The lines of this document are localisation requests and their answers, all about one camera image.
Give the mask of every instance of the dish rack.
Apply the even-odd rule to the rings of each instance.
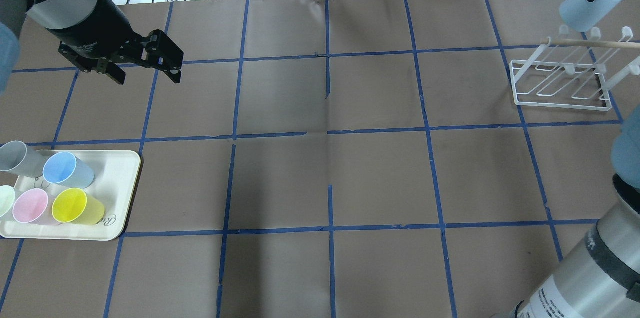
[[[544,39],[527,60],[510,62],[515,104],[608,111],[611,89],[627,75],[640,74],[639,56],[610,79],[605,76],[608,61],[620,49],[640,49],[640,43],[630,42],[634,37],[630,27],[622,28],[617,42],[601,41],[598,27],[589,31],[586,40],[567,39],[569,32],[562,25],[558,35]],[[597,57],[595,47],[606,50]]]

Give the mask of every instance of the light blue bottle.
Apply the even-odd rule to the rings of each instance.
[[[0,95],[7,89],[9,76],[20,56],[20,43],[9,27],[0,22]]]
[[[622,0],[566,0],[560,5],[560,16],[578,32],[589,31]]]
[[[624,121],[622,134],[613,143],[611,162],[623,181],[640,189],[640,106]]]

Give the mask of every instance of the label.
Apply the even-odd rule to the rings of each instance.
[[[584,318],[567,303],[551,275],[531,296],[517,318]]]

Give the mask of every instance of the plate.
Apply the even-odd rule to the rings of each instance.
[[[109,241],[118,237],[124,230],[129,215],[140,172],[140,155],[130,150],[39,150],[39,153],[46,157],[58,152],[71,152],[93,168],[95,180],[84,190],[103,202],[105,213],[102,220],[95,225],[62,223],[57,226],[0,222],[0,235],[6,238],[90,241]],[[65,186],[49,183],[42,177],[34,179],[25,176],[18,176],[15,188],[22,192],[31,188],[42,188],[53,197],[67,189]]]

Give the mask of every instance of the plastic cup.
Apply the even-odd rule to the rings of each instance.
[[[0,221],[14,221],[12,209],[14,202],[22,194],[12,186],[0,186]]]
[[[96,177],[94,170],[71,152],[51,156],[43,172],[47,181],[74,188],[87,188]]]
[[[51,213],[53,197],[44,189],[32,188],[22,193],[13,205],[13,218],[20,223],[33,223],[36,225],[59,225]]]
[[[42,175],[47,158],[22,141],[11,141],[0,147],[0,172],[26,177]]]
[[[69,188],[55,198],[52,213],[58,222],[94,225],[105,216],[105,205],[80,188]]]

